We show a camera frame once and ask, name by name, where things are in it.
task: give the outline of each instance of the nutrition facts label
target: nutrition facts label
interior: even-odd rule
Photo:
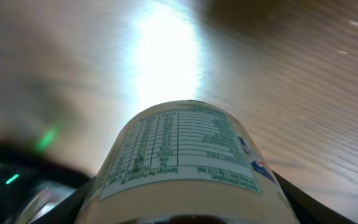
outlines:
[[[207,180],[261,193],[227,115],[204,106],[164,111],[131,127],[100,199],[169,180]]]

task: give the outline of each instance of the white speck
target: white speck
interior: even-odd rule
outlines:
[[[340,53],[340,54],[349,54],[348,52],[343,51],[343,50],[338,50],[338,53]]]
[[[356,22],[356,21],[349,21],[349,23],[354,25],[354,26],[358,26],[358,22]]]

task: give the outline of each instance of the green light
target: green light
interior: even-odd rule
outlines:
[[[43,152],[55,139],[57,133],[58,133],[58,127],[51,128],[48,132],[46,132],[45,135],[42,137],[42,139],[36,145],[35,151]]]
[[[15,180],[15,179],[18,178],[18,177],[19,177],[19,174],[13,175],[13,177],[11,177],[9,180],[7,180],[7,181],[5,182],[5,184],[10,184],[13,180]]]

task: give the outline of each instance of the wooden table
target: wooden table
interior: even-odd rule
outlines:
[[[358,223],[358,1],[0,1],[0,139],[55,130],[45,155],[95,174],[136,113],[191,98]]]

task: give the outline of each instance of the blurred background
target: blurred background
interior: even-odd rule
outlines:
[[[0,1],[0,142],[93,176],[135,114],[185,99],[358,223],[358,1]]]

